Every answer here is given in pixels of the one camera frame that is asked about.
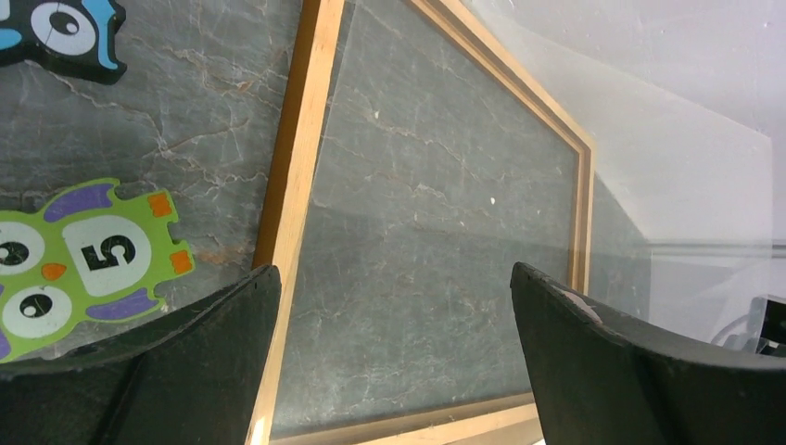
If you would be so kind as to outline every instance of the owl eye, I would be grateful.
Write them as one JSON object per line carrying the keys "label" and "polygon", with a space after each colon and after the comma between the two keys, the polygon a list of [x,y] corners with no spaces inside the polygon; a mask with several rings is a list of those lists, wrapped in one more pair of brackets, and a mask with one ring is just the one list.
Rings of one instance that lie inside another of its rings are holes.
{"label": "owl eye", "polygon": [[41,338],[60,330],[71,317],[71,300],[52,286],[29,287],[11,297],[3,308],[3,325],[23,338]]}
{"label": "owl eye", "polygon": [[79,9],[63,3],[43,3],[31,15],[32,31],[48,48],[79,56],[95,46],[93,23]]}
{"label": "owl eye", "polygon": [[21,222],[0,222],[0,275],[29,271],[44,255],[44,239]]}

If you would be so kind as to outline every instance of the green puzzle piece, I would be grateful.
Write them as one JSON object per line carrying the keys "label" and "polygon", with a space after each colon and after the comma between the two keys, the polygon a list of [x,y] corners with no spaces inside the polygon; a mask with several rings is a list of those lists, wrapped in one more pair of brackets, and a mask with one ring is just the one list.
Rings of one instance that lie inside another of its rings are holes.
{"label": "green puzzle piece", "polygon": [[158,283],[194,270],[173,242],[171,196],[119,199],[116,179],[60,193],[34,214],[0,210],[0,362],[51,345],[82,321],[120,323],[163,305]]}

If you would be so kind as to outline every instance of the black object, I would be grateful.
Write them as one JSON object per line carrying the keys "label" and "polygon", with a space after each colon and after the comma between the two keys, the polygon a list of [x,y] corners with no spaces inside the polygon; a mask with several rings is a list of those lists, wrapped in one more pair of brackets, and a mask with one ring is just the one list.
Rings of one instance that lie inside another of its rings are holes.
{"label": "black object", "polygon": [[242,444],[278,314],[259,268],[53,361],[0,366],[0,444]]}
{"label": "black object", "polygon": [[671,333],[522,263],[511,288],[549,445],[786,443],[783,359]]}
{"label": "black object", "polygon": [[30,59],[52,72],[112,84],[125,9],[114,0],[0,1],[0,66]]}

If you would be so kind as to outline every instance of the black pupil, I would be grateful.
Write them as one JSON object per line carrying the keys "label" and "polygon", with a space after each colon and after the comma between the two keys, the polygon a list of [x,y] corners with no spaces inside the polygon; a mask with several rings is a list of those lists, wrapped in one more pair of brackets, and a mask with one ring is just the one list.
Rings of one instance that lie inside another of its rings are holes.
{"label": "black pupil", "polygon": [[27,318],[38,318],[52,310],[52,299],[44,294],[30,295],[19,304],[19,311]]}
{"label": "black pupil", "polygon": [[49,16],[49,23],[55,31],[61,34],[73,35],[79,32],[79,22],[74,17],[65,12],[56,12]]}
{"label": "black pupil", "polygon": [[30,257],[30,250],[22,243],[7,241],[0,244],[0,264],[18,266]]}

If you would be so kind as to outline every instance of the white eye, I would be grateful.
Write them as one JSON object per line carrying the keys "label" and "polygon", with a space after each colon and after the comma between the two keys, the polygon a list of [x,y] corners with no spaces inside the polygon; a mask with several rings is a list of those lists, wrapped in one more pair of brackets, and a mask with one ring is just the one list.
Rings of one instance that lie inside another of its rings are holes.
{"label": "white eye", "polygon": [[93,23],[73,6],[43,3],[33,10],[30,22],[35,36],[60,54],[79,56],[95,46]]}
{"label": "white eye", "polygon": [[0,222],[0,275],[29,271],[44,256],[44,239],[21,222]]}
{"label": "white eye", "polygon": [[133,286],[145,276],[153,259],[142,228],[120,216],[72,222],[63,228],[63,239],[85,290],[93,297]]}
{"label": "white eye", "polygon": [[3,324],[22,338],[41,338],[56,333],[71,317],[71,300],[52,286],[28,287],[6,303]]}

